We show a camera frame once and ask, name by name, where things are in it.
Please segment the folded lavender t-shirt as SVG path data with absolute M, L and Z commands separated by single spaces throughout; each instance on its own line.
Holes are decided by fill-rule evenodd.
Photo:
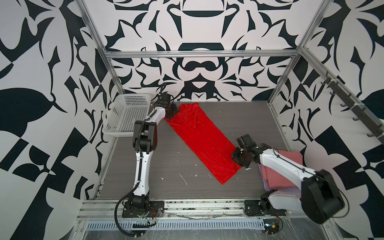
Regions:
M 270 190 L 292 190 L 298 187 L 290 180 L 272 170 L 271 168 L 259 165 L 262 175 L 264 189 L 268 192 Z

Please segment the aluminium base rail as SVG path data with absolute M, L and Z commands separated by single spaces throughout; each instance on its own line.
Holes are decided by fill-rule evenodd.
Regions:
M 87 200 L 81 205 L 77 220 L 112 220 L 117 200 Z M 150 209 L 156 218 L 224 219 L 240 218 L 245 214 L 245 199 L 152 199 Z

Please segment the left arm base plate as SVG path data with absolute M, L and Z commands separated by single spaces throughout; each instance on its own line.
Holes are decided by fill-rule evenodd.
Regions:
M 164 213 L 165 202 L 150 201 L 148 203 L 135 204 L 132 201 L 124 203 L 123 218 L 150 217 L 154 218 Z

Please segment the wall hook rail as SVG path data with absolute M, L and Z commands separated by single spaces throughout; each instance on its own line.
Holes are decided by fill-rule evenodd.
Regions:
M 331 88 L 332 96 L 338 96 L 342 108 L 347 108 L 356 116 L 353 120 L 362 122 L 370 131 L 367 137 L 375 137 L 382 145 L 384 144 L 384 122 L 381 121 L 358 97 L 353 94 L 339 79 L 328 77 L 321 82 L 322 86 Z

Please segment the folded pink t-shirt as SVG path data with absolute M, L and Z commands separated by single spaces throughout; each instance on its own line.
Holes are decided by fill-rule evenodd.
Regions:
M 278 154 L 292 160 L 297 164 L 303 164 L 303 155 L 300 152 L 278 150 Z M 263 185 L 266 191 L 296 187 L 296 185 L 293 184 L 290 180 L 269 167 L 259 165 L 259 169 L 262 174 Z

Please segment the aluminium frame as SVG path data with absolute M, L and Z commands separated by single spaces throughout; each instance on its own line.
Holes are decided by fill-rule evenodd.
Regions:
M 128 58 L 213 58 L 213 57 L 290 57 L 291 61 L 286 67 L 282 80 L 286 81 L 288 75 L 293 71 L 299 58 L 304 58 L 314 70 L 320 74 L 323 79 L 327 76 L 331 79 L 338 79 L 331 70 L 329 70 L 321 61 L 306 47 L 309 43 L 310 36 L 315 32 L 315 29 L 320 25 L 326 11 L 330 8 L 331 1 L 322 1 L 317 10 L 314 19 L 310 23 L 304 39 L 299 46 L 294 50 L 200 50 L 200 51 L 128 51 L 128 52 L 109 52 L 105 50 L 101 37 L 97 31 L 96 25 L 92 20 L 91 14 L 86 6 L 85 1 L 76 1 L 77 7 L 80 10 L 83 21 L 89 28 L 92 38 L 96 43 L 102 60 L 107 67 L 107 70 L 112 76 L 112 80 L 118 89 L 119 94 L 124 94 L 125 90 L 119 77 L 111 64 L 111 59 L 128 59 Z

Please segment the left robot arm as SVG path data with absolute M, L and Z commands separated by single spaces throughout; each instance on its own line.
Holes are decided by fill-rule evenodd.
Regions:
M 133 147 L 136 152 L 136 174 L 133 196 L 129 197 L 134 208 L 147 210 L 150 204 L 149 173 L 153 153 L 158 144 L 158 124 L 161 120 L 171 120 L 179 112 L 174 97 L 167 93 L 158 94 L 151 113 L 135 122 Z

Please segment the red t-shirt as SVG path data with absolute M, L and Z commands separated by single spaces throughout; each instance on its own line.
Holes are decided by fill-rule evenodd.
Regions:
M 179 110 L 167 123 L 219 183 L 225 184 L 241 168 L 232 160 L 236 147 L 207 117 L 198 103 L 182 104 Z

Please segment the white plastic basket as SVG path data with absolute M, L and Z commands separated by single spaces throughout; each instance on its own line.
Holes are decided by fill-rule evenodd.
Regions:
M 144 120 L 149 113 L 151 94 L 118 95 L 107 113 L 102 132 L 114 137 L 132 137 L 136 121 Z

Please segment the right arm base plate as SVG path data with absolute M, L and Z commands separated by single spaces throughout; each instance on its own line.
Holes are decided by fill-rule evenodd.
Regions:
M 245 200 L 244 212 L 249 217 L 286 216 L 286 210 L 277 210 L 268 200 Z

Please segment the small green-lit circuit board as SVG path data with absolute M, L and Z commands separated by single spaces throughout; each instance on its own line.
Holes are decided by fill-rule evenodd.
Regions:
M 264 223 L 263 233 L 267 235 L 276 235 L 284 227 L 284 223 L 280 218 L 263 219 L 263 223 Z

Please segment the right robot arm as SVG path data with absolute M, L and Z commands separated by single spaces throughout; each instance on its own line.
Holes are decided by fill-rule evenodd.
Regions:
M 328 171 L 315 171 L 300 165 L 267 144 L 256 144 L 250 135 L 241 136 L 237 142 L 239 146 L 232 153 L 235 163 L 245 168 L 252 162 L 268 167 L 297 187 L 287 191 L 271 189 L 261 195 L 256 203 L 245 201 L 247 216 L 294 211 L 304 213 L 317 224 L 323 224 L 335 218 L 343 208 L 350 208 L 349 200 Z

